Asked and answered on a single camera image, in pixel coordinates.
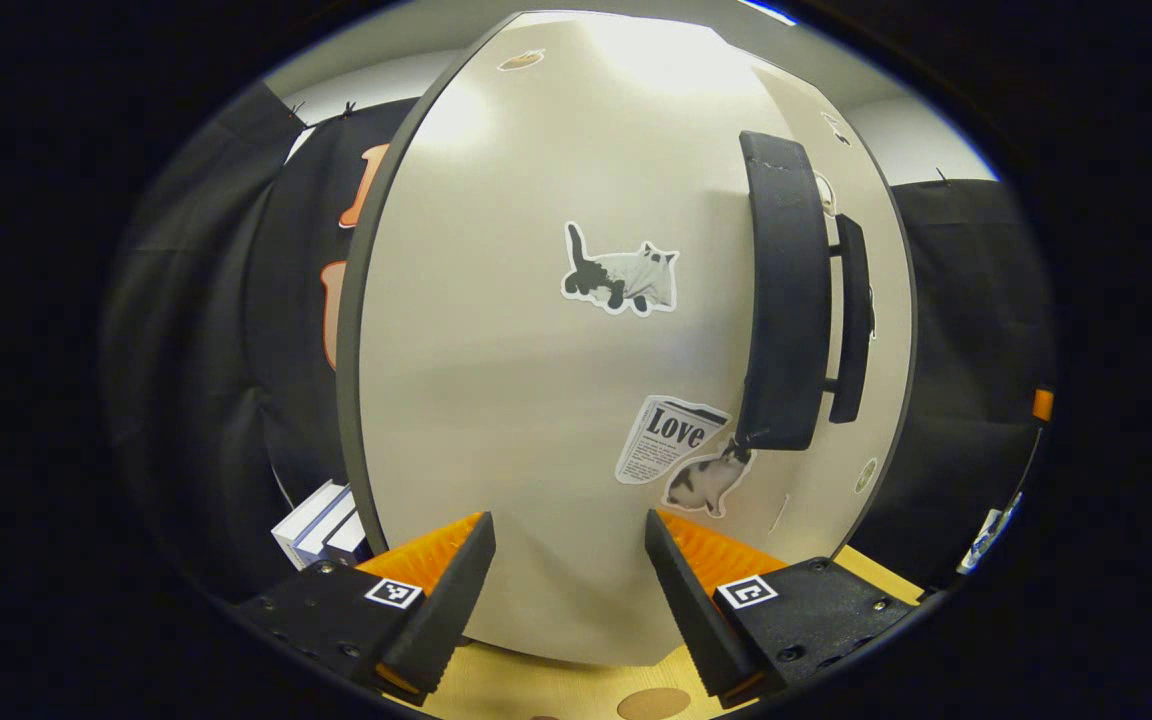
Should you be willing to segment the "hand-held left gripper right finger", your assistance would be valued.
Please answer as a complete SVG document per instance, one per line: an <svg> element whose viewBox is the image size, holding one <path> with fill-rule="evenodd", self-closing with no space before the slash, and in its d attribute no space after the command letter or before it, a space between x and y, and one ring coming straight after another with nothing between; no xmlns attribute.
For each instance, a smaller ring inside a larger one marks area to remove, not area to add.
<svg viewBox="0 0 1152 720"><path fill-rule="evenodd" d="M808 694L922 617L919 589L829 558L788 564L673 511L646 511L644 548L723 708Z"/></svg>

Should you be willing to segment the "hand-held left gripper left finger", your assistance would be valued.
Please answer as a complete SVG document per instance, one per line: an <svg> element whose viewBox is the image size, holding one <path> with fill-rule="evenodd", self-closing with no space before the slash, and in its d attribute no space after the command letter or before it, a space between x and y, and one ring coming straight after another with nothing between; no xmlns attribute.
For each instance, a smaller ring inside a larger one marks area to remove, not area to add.
<svg viewBox="0 0 1152 720"><path fill-rule="evenodd" d="M306 566L237 614L334 679L420 706L442 683L495 551L492 514L473 511L358 564Z"/></svg>

